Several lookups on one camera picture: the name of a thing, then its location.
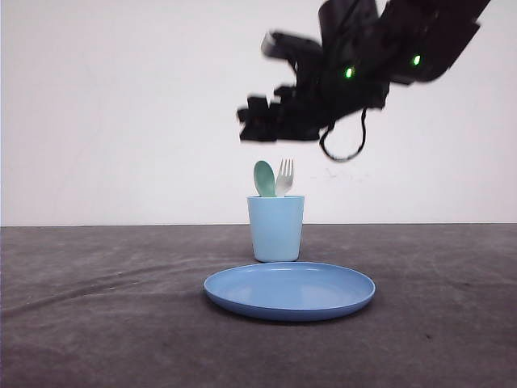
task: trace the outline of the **blue plate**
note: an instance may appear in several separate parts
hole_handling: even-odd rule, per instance
[[[204,281],[217,305],[237,314],[275,321],[319,321],[363,307],[373,281],[353,269],[321,263],[267,263],[226,269]]]

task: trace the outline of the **white fork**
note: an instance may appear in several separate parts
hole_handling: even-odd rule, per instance
[[[294,176],[294,161],[292,159],[283,160],[276,176],[275,194],[283,197],[291,189],[292,177]]]

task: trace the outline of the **white wall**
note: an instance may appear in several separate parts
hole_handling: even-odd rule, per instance
[[[293,80],[263,34],[319,39],[321,3],[3,0],[2,224],[247,222],[254,163],[286,157],[306,222],[517,222],[515,0],[437,82],[393,86],[353,162],[240,143],[247,94]],[[355,150],[359,115],[334,132]]]

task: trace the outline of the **cup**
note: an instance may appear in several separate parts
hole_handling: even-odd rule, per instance
[[[295,261],[300,254],[303,196],[249,196],[251,240],[258,261]]]

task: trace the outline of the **green spoon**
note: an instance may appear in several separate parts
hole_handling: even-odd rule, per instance
[[[275,175],[271,166],[260,160],[255,163],[253,169],[253,178],[255,187],[260,196],[276,196],[275,195]]]

